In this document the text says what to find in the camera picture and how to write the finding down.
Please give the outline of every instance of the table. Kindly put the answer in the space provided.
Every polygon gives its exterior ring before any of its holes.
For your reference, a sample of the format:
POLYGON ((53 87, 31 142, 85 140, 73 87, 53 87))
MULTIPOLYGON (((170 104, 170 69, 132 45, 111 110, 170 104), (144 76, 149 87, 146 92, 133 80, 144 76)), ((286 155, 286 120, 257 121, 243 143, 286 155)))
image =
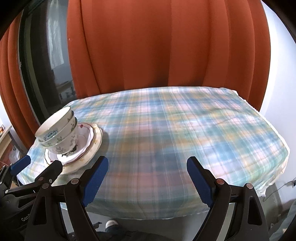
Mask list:
MULTIPOLYGON (((216 178, 253 184, 259 195, 285 170, 289 148, 235 91, 161 87, 102 94, 69 103, 80 122, 96 123, 103 140, 96 158, 109 160, 89 212, 117 218, 173 218, 208 210, 186 170, 196 156, 216 178)), ((37 141, 18 178, 30 183, 45 168, 37 141)), ((95 160, 54 184, 80 177, 95 160)))

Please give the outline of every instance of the floral pattern bowl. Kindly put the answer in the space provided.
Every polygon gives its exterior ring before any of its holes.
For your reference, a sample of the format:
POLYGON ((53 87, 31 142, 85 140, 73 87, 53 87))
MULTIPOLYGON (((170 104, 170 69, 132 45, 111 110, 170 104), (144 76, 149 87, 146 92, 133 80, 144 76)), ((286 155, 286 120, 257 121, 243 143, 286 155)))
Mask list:
POLYGON ((56 135, 54 135, 52 138, 45 142, 39 142, 44 147, 50 147, 54 146, 57 143, 61 142, 63 139, 65 139, 71 131, 75 128, 77 124, 77 118, 74 116, 74 112, 72 111, 72 118, 70 121, 64 126, 64 128, 58 132, 56 135))
POLYGON ((49 117, 36 131, 35 137, 39 142, 44 142, 59 133, 64 126, 71 120, 71 107, 67 106, 55 112, 49 117))
POLYGON ((78 124, 76 122, 74 129, 61 142, 54 146, 47 147, 49 151, 54 154, 66 154, 73 150, 77 144, 78 138, 78 124))

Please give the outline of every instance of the white ceramic bowl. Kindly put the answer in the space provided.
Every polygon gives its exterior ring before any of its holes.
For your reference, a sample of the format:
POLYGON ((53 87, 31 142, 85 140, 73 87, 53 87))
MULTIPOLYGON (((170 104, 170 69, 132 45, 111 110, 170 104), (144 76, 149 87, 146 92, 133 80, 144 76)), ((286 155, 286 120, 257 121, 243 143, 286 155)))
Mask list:
POLYGON ((58 132, 55 136, 53 136, 52 138, 50 138, 49 140, 47 140, 45 142, 40 142, 40 144, 44 147, 50 147, 50 146, 54 146, 55 144, 61 142, 75 128, 76 123, 77 123, 77 119, 74 116, 74 112, 72 111, 72 118, 64 126, 64 128, 60 132, 58 132))
POLYGON ((55 112, 36 131, 35 137, 44 142, 60 132, 72 117, 71 107, 67 106, 55 112))
POLYGON ((78 138, 78 124, 76 123, 74 129, 61 142, 54 146, 47 147, 49 151, 54 154, 65 154, 70 152, 77 144, 78 138))

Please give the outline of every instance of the cable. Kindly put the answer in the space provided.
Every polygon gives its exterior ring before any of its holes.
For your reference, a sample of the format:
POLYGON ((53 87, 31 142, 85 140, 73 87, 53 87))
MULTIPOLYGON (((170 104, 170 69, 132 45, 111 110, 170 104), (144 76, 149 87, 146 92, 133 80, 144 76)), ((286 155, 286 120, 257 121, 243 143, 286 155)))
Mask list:
POLYGON ((20 187, 20 183, 19 183, 19 181, 18 181, 18 178, 17 178, 17 183, 18 183, 18 185, 19 185, 19 187, 20 187))
MULTIPOLYGON (((292 180, 292 181, 288 181, 287 183, 285 183, 283 186, 287 185, 288 183, 292 182, 296 179, 296 177, 292 180)), ((266 199, 265 197, 263 198, 263 202, 265 202, 272 194, 274 194, 275 192, 277 192, 278 190, 280 190, 283 186, 281 186, 279 189, 276 189, 273 193, 271 193, 266 199)))
POLYGON ((6 163, 4 163, 4 162, 2 162, 2 161, 0 161, 2 164, 4 164, 4 165, 6 165, 6 166, 8 166, 6 163))

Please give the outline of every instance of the window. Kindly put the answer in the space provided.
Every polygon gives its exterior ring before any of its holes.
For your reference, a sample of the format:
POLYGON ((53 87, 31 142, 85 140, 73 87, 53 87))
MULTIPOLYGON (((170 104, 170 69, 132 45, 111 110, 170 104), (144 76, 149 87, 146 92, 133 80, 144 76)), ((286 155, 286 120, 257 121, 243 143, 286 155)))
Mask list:
POLYGON ((76 99, 67 47, 67 8, 68 0, 32 1, 22 15, 21 73, 40 123, 76 99))

